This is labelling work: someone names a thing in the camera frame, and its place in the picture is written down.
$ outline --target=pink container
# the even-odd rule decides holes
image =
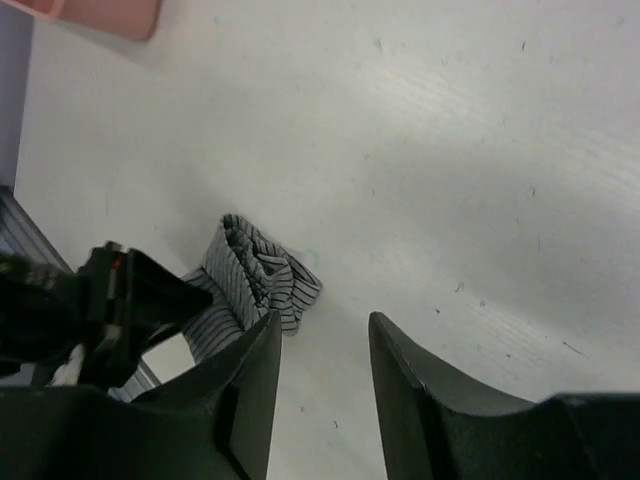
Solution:
[[[153,34],[160,0],[4,0],[36,18],[64,20],[132,40]]]

